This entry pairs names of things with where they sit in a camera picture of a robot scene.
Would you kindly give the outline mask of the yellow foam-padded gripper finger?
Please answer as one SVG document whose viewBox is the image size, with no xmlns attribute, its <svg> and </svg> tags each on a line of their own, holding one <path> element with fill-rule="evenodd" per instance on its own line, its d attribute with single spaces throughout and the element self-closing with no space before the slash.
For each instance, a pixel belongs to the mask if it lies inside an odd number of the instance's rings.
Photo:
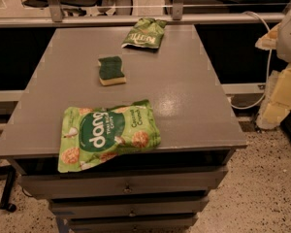
<svg viewBox="0 0 291 233">
<path fill-rule="evenodd" d="M 276 50 L 276 56 L 287 62 L 280 72 L 272 71 L 265 89 L 256 124 L 271 130 L 281 124 L 291 111 L 291 26 L 277 24 L 258 39 L 255 47 L 260 50 Z"/>
</svg>

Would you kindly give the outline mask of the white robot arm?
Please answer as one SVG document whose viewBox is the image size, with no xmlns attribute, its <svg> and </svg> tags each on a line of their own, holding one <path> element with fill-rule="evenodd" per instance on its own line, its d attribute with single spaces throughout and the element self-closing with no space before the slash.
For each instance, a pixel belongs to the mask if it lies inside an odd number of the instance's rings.
<svg viewBox="0 0 291 233">
<path fill-rule="evenodd" d="M 272 71 L 265 88 L 265 98 L 260 106 L 256 124 L 271 130 L 291 111 L 291 9 L 281 23 L 259 38 L 255 47 L 260 50 L 276 50 L 276 56 L 287 66 L 282 71 Z"/>
</svg>

